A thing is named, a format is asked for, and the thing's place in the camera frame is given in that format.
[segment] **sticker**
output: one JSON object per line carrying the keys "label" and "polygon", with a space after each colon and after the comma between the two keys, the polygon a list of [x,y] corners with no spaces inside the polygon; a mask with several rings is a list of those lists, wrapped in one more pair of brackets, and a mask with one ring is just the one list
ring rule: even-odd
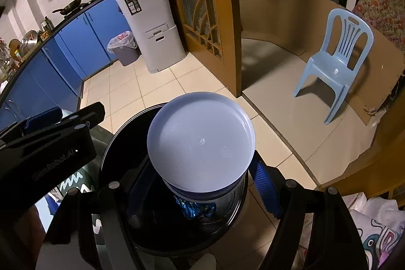
{"label": "sticker", "polygon": [[131,15],[137,14],[142,11],[138,0],[125,0],[125,3],[127,4],[128,10]]}

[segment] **plastic lid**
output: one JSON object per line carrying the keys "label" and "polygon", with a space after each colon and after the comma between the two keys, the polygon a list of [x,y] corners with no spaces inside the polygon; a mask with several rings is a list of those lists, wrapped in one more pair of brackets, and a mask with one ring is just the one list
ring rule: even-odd
{"label": "plastic lid", "polygon": [[167,103],[148,132],[150,160],[176,188],[206,193],[238,180],[255,150],[252,122],[234,101],[196,92]]}

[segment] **plastic bag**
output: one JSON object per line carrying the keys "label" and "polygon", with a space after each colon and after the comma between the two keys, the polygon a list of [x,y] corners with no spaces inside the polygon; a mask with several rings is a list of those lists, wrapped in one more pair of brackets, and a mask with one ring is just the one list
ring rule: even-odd
{"label": "plastic bag", "polygon": [[131,31],[125,31],[110,40],[107,45],[107,51],[113,54],[115,48],[122,49],[124,46],[137,48],[134,34]]}

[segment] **blue kitchen cabinet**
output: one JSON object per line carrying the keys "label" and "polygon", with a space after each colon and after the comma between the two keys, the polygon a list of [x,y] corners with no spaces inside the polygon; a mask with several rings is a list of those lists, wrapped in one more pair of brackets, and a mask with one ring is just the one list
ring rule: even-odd
{"label": "blue kitchen cabinet", "polygon": [[85,13],[64,27],[59,35],[86,76],[110,63]]}
{"label": "blue kitchen cabinet", "polygon": [[45,53],[39,51],[25,70],[55,105],[71,112],[77,110],[78,96],[58,74]]}
{"label": "blue kitchen cabinet", "polygon": [[[131,31],[127,20],[123,14],[119,12],[116,0],[103,0],[86,11],[86,15],[106,52],[108,42],[112,38],[124,31]],[[114,54],[110,53],[108,53],[108,56],[111,60],[117,58]]]}
{"label": "blue kitchen cabinet", "polygon": [[0,108],[0,131],[16,121],[21,121],[5,102]]}
{"label": "blue kitchen cabinet", "polygon": [[38,86],[27,68],[23,69],[7,95],[6,104],[17,114],[19,120],[35,116],[56,106],[51,98]]}
{"label": "blue kitchen cabinet", "polygon": [[70,51],[69,51],[68,47],[66,46],[65,42],[63,41],[62,37],[60,37],[59,34],[56,34],[53,38],[54,38],[56,44],[58,45],[58,47],[60,48],[60,50],[62,51],[63,55],[69,61],[70,65],[72,66],[74,71],[79,75],[80,79],[82,79],[82,80],[85,79],[87,77],[87,75],[84,73],[84,71],[80,67],[80,65],[78,65],[78,63],[77,63],[76,59],[74,58],[74,56],[72,55],[72,53],[70,53]]}
{"label": "blue kitchen cabinet", "polygon": [[58,74],[65,80],[72,91],[79,96],[82,91],[82,79],[64,56],[56,41],[53,38],[49,40],[42,48],[42,51]]}

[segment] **candy wrapper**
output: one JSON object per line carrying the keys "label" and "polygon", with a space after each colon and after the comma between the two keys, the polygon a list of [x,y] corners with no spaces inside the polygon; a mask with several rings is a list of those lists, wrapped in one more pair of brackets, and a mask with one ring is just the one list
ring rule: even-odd
{"label": "candy wrapper", "polygon": [[198,217],[211,218],[214,215],[215,203],[195,203],[174,196],[176,203],[180,205],[183,215],[187,219],[197,219]]}

